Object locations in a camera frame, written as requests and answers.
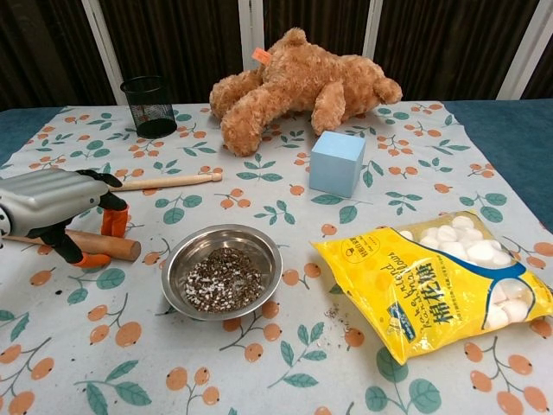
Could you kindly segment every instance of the brown teddy bear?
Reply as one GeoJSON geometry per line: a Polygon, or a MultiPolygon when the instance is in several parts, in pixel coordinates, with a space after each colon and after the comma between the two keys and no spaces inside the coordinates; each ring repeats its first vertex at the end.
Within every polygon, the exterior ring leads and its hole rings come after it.
{"type": "Polygon", "coordinates": [[[224,78],[209,96],[226,147],[237,156],[253,154],[264,127],[287,111],[312,110],[311,125],[320,136],[353,115],[402,98],[401,87],[379,65],[331,54],[309,43],[301,29],[290,29],[268,52],[267,65],[224,78]]]}

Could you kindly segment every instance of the wooden stick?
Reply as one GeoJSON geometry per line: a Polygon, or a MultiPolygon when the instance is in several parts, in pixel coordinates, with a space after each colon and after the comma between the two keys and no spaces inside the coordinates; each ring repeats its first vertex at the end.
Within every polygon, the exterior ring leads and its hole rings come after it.
{"type": "Polygon", "coordinates": [[[124,182],[120,188],[110,187],[111,192],[125,192],[128,190],[140,190],[144,188],[171,188],[174,186],[188,186],[190,184],[199,184],[204,182],[218,182],[223,178],[220,173],[211,173],[208,175],[195,176],[174,176],[162,177],[149,180],[132,180],[124,182]]]}
{"type": "MultiPolygon", "coordinates": [[[[140,242],[132,239],[114,238],[112,236],[99,235],[97,233],[66,230],[67,235],[73,240],[82,252],[104,253],[115,259],[135,261],[142,251],[140,242]]],[[[42,239],[23,238],[19,236],[4,236],[4,239],[16,240],[27,244],[46,245],[42,239]]]]}

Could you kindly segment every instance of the dark curtain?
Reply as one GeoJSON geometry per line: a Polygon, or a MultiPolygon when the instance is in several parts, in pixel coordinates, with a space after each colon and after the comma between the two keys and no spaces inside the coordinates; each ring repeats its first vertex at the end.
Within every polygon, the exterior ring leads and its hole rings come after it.
{"type": "Polygon", "coordinates": [[[374,60],[404,99],[495,99],[537,0],[385,0],[374,60]]]}
{"type": "Polygon", "coordinates": [[[100,0],[124,79],[165,77],[173,103],[207,102],[242,71],[238,2],[100,0]]]}
{"type": "Polygon", "coordinates": [[[0,111],[114,103],[81,2],[0,2],[0,111]]]}
{"type": "Polygon", "coordinates": [[[334,54],[362,54],[368,0],[264,0],[265,48],[294,27],[334,54]]]}
{"type": "Polygon", "coordinates": [[[553,36],[532,74],[522,98],[553,98],[553,36]]]}

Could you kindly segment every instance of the stainless steel bowl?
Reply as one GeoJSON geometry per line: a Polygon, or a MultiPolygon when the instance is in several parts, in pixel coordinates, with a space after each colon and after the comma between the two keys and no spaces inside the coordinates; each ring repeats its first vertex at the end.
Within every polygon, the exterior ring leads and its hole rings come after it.
{"type": "Polygon", "coordinates": [[[275,292],[283,273],[283,259],[277,245],[264,233],[242,225],[206,227],[185,238],[171,253],[162,271],[163,293],[167,301],[182,314],[204,321],[221,321],[243,316],[261,306],[275,292]],[[198,311],[182,296],[177,281],[212,251],[219,248],[236,248],[250,257],[261,271],[265,287],[261,296],[240,310],[226,313],[198,311]]]}

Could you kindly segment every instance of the marshmallow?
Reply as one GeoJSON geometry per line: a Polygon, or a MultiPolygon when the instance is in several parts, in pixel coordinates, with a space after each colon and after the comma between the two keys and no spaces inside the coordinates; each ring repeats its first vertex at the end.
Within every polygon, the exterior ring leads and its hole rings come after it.
{"type": "Polygon", "coordinates": [[[478,265],[491,261],[494,253],[492,246],[484,240],[476,242],[467,249],[468,258],[478,265]]]}
{"type": "Polygon", "coordinates": [[[511,256],[503,251],[496,251],[493,254],[492,264],[498,268],[505,268],[511,263],[511,256]]]}
{"type": "Polygon", "coordinates": [[[427,248],[430,248],[430,249],[438,249],[438,246],[440,245],[440,243],[432,238],[431,236],[425,236],[424,238],[421,239],[421,241],[419,242],[422,246],[426,246],[427,248]]]}
{"type": "Polygon", "coordinates": [[[455,216],[451,221],[453,227],[474,227],[474,222],[467,216],[455,216]]]}
{"type": "Polygon", "coordinates": [[[499,306],[490,304],[484,329],[499,329],[509,324],[509,316],[499,306]]]}
{"type": "Polygon", "coordinates": [[[442,242],[440,250],[463,261],[468,259],[467,252],[460,242],[442,242]]]}
{"type": "Polygon", "coordinates": [[[509,322],[523,322],[528,314],[528,306],[522,300],[504,301],[501,309],[509,317],[509,322]]]}
{"type": "Polygon", "coordinates": [[[437,239],[440,242],[456,242],[457,233],[450,225],[442,225],[438,228],[437,239]]]}
{"type": "Polygon", "coordinates": [[[495,287],[493,287],[492,295],[490,296],[490,303],[491,304],[498,304],[503,303],[507,299],[507,295],[503,291],[503,288],[501,288],[501,284],[495,284],[495,287]]]}
{"type": "Polygon", "coordinates": [[[469,239],[469,240],[483,240],[484,235],[481,231],[478,229],[472,229],[471,227],[465,227],[463,228],[463,231],[465,234],[463,235],[463,238],[469,239]]]}
{"type": "Polygon", "coordinates": [[[413,233],[409,231],[401,231],[399,234],[408,240],[413,240],[413,233]]]}
{"type": "Polygon", "coordinates": [[[521,298],[524,295],[524,291],[528,290],[528,287],[514,278],[503,279],[499,281],[501,288],[505,292],[505,295],[510,300],[521,298]]]}
{"type": "Polygon", "coordinates": [[[421,232],[421,239],[426,238],[429,236],[430,238],[436,239],[438,236],[438,228],[437,227],[429,227],[428,229],[424,229],[421,232]]]}

